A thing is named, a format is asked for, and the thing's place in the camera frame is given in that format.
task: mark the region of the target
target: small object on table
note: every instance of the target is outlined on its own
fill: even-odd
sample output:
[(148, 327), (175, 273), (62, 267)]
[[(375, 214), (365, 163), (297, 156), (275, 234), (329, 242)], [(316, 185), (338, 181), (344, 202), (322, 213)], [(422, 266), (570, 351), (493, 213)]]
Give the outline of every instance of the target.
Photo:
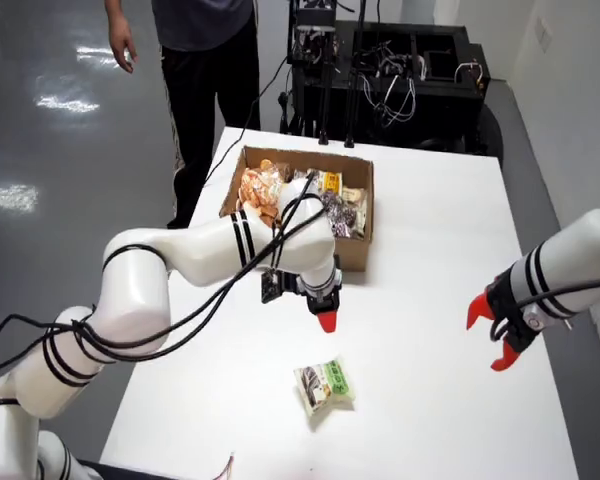
[(309, 417), (328, 404), (352, 402), (356, 396), (342, 358), (294, 370), (298, 390)]

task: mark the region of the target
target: gray floor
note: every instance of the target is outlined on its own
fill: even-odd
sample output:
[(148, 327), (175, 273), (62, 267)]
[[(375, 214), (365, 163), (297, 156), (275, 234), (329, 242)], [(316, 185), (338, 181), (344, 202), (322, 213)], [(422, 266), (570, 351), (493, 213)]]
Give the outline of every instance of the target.
[[(132, 226), (162, 226), (171, 213), (173, 146), (149, 2), (125, 2), (140, 55), (133, 76), (98, 50), (107, 48), (101, 7), (0, 1), (0, 319), (20, 312), (53, 320), (67, 306), (97, 301), (108, 239)], [(286, 8), (260, 1), (262, 84), (284, 56)], [(266, 130), (277, 130), (283, 84), (281, 75), (262, 102)], [(494, 82), (487, 102), (504, 133), (503, 175), (528, 251), (558, 224), (511, 91)], [(598, 480), (600, 343), (588, 316), (580, 320), (574, 333), (557, 328), (545, 338), (580, 478)], [(8, 331), (0, 360), (35, 335)], [(46, 427), (78, 456), (97, 460), (130, 372), (107, 369)], [(504, 465), (512, 448), (523, 458), (526, 448), (550, 446), (503, 443)]]

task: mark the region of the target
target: wires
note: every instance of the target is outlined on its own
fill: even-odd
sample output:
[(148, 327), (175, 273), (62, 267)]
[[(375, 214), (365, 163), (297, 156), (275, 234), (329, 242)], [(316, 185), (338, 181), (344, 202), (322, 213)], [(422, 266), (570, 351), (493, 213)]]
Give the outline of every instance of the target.
[[(384, 101), (377, 102), (377, 103), (374, 102), (373, 99), (371, 98), (371, 84), (369, 83), (369, 80), (367, 79), (367, 77), (365, 77), (362, 74), (360, 74), (360, 76), (362, 77), (362, 80), (364, 82), (363, 86), (362, 86), (362, 90), (367, 99), (367, 102), (369, 102), (369, 104), (373, 107), (374, 111), (378, 111), (381, 113), (380, 120), (381, 120), (382, 128), (390, 127), (393, 122), (405, 123), (413, 118), (413, 116), (415, 115), (415, 112), (416, 112), (416, 91), (415, 91), (415, 84), (414, 84), (412, 78), (408, 79), (409, 91), (405, 95), (404, 100), (402, 101), (402, 105), (400, 106), (400, 109), (396, 112), (395, 110), (392, 110), (391, 108), (389, 108), (387, 106), (387, 101), (389, 100), (389, 95), (391, 94), (391, 91), (393, 90), (393, 87), (398, 79), (398, 76), (396, 75), (394, 77), (393, 81), (391, 82), (391, 86), (389, 87), (389, 90), (387, 91), (387, 94), (385, 95)], [(411, 110), (409, 111), (409, 113), (402, 113), (404, 110), (404, 107), (406, 106), (410, 97), (412, 99), (411, 100)]]
[(224, 467), (224, 470), (222, 470), (222, 472), (220, 472), (220, 474), (217, 477), (214, 477), (213, 480), (220, 480), (225, 475), (226, 475), (225, 478), (227, 480), (229, 480), (231, 478), (231, 470), (233, 469), (234, 458), (235, 458), (235, 454), (232, 453), (231, 456), (229, 457), (229, 461), (227, 462), (227, 465)]
[(224, 152), (224, 154), (222, 155), (222, 158), (220, 159), (220, 161), (211, 169), (211, 171), (207, 175), (207, 178), (204, 181), (205, 185), (207, 184), (207, 182), (211, 178), (211, 175), (213, 175), (213, 172), (215, 172), (218, 169), (218, 167), (220, 165), (222, 165), (222, 162), (224, 162), (225, 158), (227, 158), (227, 155), (233, 149), (233, 147), (235, 147), (238, 143), (240, 143), (242, 141), (242, 137), (244, 136), (244, 132), (247, 130), (247, 127), (249, 126), (249, 123), (251, 122), (251, 117), (253, 116), (253, 107), (260, 101), (260, 98), (262, 98), (262, 96), (264, 95), (264, 93), (269, 89), (269, 87), (275, 81), (275, 79), (278, 78), (278, 74), (280, 73), (280, 70), (282, 70), (282, 66), (286, 63), (286, 61), (287, 61), (287, 57), (285, 55), (285, 57), (282, 60), (282, 62), (280, 62), (280, 65), (278, 66), (278, 69), (276, 70), (276, 73), (273, 75), (273, 78), (262, 89), (262, 91), (256, 97), (256, 99), (253, 102), (251, 102), (251, 107), (249, 108), (249, 116), (247, 117), (247, 121), (244, 124), (244, 127), (242, 128), (242, 131), (240, 132), (240, 136), (238, 137), (238, 139), (235, 142), (233, 142), (231, 145), (229, 145), (229, 148), (227, 148), (227, 150)]
[(524, 308), (527, 305), (537, 303), (547, 298), (555, 298), (559, 295), (582, 292), (584, 290), (592, 290), (594, 288), (600, 288), (600, 279), (589, 280), (588, 282), (575, 283), (573, 285), (567, 285), (566, 287), (556, 288), (554, 290), (549, 290), (548, 292), (539, 293), (538, 295), (533, 295), (531, 297), (525, 298), (524, 300), (518, 302), (516, 306), (518, 308)]
[[(314, 177), (315, 177), (315, 172), (312, 172), (307, 177), (307, 182), (306, 182), (304, 188), (302, 189), (302, 191), (300, 192), (300, 195), (298, 197), (296, 197), (296, 199), (294, 199), (292, 202), (290, 202), (287, 205), (287, 207), (285, 207), (285, 209), (283, 211), (283, 215), (281, 216), (282, 224), (281, 224), (278, 232), (274, 235), (273, 240), (271, 242), (269, 242), (257, 255), (255, 255), (251, 259), (251, 261), (249, 263), (247, 263), (240, 271), (238, 271), (238, 273), (236, 273), (222, 287), (220, 287), (215, 293), (213, 293), (213, 295), (211, 295), (199, 308), (197, 308), (194, 312), (191, 312), (189, 315), (187, 315), (182, 320), (176, 322), (175, 324), (173, 324), (159, 332), (156, 332), (153, 335), (150, 335), (150, 336), (142, 338), (142, 339), (128, 341), (128, 342), (114, 342), (114, 341), (111, 341), (111, 340), (101, 337), (95, 331), (93, 326), (85, 321), (86, 318), (81, 319), (81, 320), (73, 320), (70, 325), (66, 325), (66, 324), (57, 324), (57, 323), (42, 323), (42, 322), (38, 322), (36, 320), (30, 319), (30, 318), (22, 316), (22, 315), (16, 315), (16, 314), (9, 315), (7, 318), (5, 318), (1, 322), (0, 333), (7, 326), (7, 324), (9, 322), (11, 322), (12, 320), (18, 320), (23, 323), (35, 326), (37, 328), (46, 328), (47, 331), (42, 336), (40, 336), (38, 339), (36, 339), (33, 343), (28, 345), (22, 352), (11, 357), (10, 359), (6, 360), (5, 362), (0, 363), (0, 370), (23, 359), (25, 356), (27, 356), (34, 348), (36, 348), (43, 341), (46, 341), (47, 339), (49, 339), (51, 337), (54, 337), (59, 334), (67, 333), (67, 332), (72, 332), (74, 334), (79, 345), (82, 345), (82, 342), (84, 341), (87, 344), (89, 344), (91, 347), (93, 347), (96, 351), (101, 353), (102, 355), (105, 355), (106, 357), (109, 357), (114, 360), (122, 361), (122, 362), (137, 363), (137, 362), (155, 360), (157, 358), (161, 358), (165, 355), (168, 355), (169, 353), (172, 353), (172, 352), (178, 350), (179, 348), (184, 346), (186, 343), (191, 341), (191, 339), (193, 339), (198, 333), (200, 333), (200, 331), (202, 331), (202, 329), (209, 323), (209, 321), (213, 318), (214, 314), (216, 313), (216, 311), (218, 310), (218, 308), (220, 307), (220, 305), (226, 298), (226, 296), (229, 294), (229, 291), (231, 290), (231, 288), (240, 279), (242, 279), (247, 273), (249, 273), (251, 270), (253, 270), (255, 267), (257, 267), (267, 256), (273, 255), (275, 253), (276, 249), (280, 248), (280, 253), (278, 254), (278, 259), (276, 262), (276, 263), (278, 263), (280, 261), (281, 249), (282, 249), (282, 246), (284, 245), (284, 242), (286, 240), (288, 240), (289, 238), (291, 238), (296, 233), (298, 233), (300, 230), (305, 228), (307, 225), (313, 223), (321, 215), (324, 214), (324, 208), (322, 208), (321, 210), (316, 212), (311, 217), (303, 220), (302, 222), (298, 223), (293, 228), (291, 228), (289, 231), (287, 231), (289, 222), (291, 221), (292, 217), (294, 216), (295, 212), (297, 211), (297, 209), (300, 205), (300, 202), (307, 200), (309, 198), (315, 197), (315, 195), (307, 193), (307, 190), (309, 189), (309, 186), (311, 185)], [(157, 339), (163, 338), (164, 336), (168, 335), (169, 333), (185, 326), (186, 324), (191, 322), (193, 319), (197, 318), (200, 314), (205, 312), (212, 304), (213, 304), (213, 306), (211, 307), (210, 311), (208, 312), (208, 314), (206, 315), (204, 320), (199, 325), (197, 325), (193, 331), (191, 331), (183, 339), (174, 343), (173, 345), (171, 345), (167, 348), (164, 348), (158, 352), (154, 352), (154, 353), (146, 354), (146, 355), (133, 355), (133, 354), (125, 354), (125, 353), (120, 352), (121, 350), (129, 350), (129, 349), (141, 347), (141, 346), (147, 345), (148, 343), (151, 343)]]
[(478, 62), (466, 62), (466, 63), (461, 63), (460, 65), (458, 65), (458, 68), (456, 68), (455, 73), (453, 74), (453, 81), (457, 82), (458, 81), (458, 72), (462, 69), (462, 68), (466, 68), (469, 67), (471, 70), (473, 70), (473, 67), (478, 67), (480, 69), (480, 75), (478, 76), (478, 79), (476, 80), (476, 84), (480, 84), (480, 81), (482, 80), (482, 65), (480, 65)]
[(346, 10), (347, 12), (349, 12), (349, 13), (356, 13), (356, 11), (353, 8), (347, 7), (346, 5), (341, 4), (340, 2), (336, 2), (336, 3), (338, 4), (338, 6), (340, 8), (342, 8), (343, 10)]

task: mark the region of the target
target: white wall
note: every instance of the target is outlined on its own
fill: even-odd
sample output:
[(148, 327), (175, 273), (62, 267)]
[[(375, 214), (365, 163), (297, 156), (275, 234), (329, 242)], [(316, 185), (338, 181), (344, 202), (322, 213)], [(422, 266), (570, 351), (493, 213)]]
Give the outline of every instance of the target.
[(510, 83), (560, 223), (600, 207), (600, 0), (537, 0)]
[(482, 44), (493, 78), (509, 80), (534, 0), (437, 0), (437, 25), (464, 25)]

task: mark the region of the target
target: snack package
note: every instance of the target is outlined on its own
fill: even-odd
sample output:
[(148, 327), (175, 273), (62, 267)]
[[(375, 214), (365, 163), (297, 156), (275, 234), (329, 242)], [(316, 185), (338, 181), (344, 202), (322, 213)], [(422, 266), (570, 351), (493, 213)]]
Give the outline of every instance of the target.
[(356, 398), (340, 356), (328, 363), (298, 368), (294, 374), (309, 417), (325, 405), (352, 402)]
[(364, 227), (367, 223), (367, 191), (364, 188), (343, 187), (342, 199), (356, 212), (356, 220), (352, 225), (353, 233), (364, 237)]
[(336, 237), (353, 238), (357, 218), (356, 209), (343, 202), (342, 198), (333, 192), (323, 193), (320, 195), (320, 199), (326, 210), (333, 234)]
[(316, 178), (316, 184), (318, 185), (318, 191), (320, 193), (333, 192), (339, 197), (342, 196), (342, 173), (323, 172), (322, 170), (316, 170), (318, 173)]
[(262, 160), (260, 168), (247, 168), (242, 174), (236, 209), (249, 205), (264, 223), (272, 226), (278, 216), (278, 197), (283, 185), (279, 168), (270, 160)]

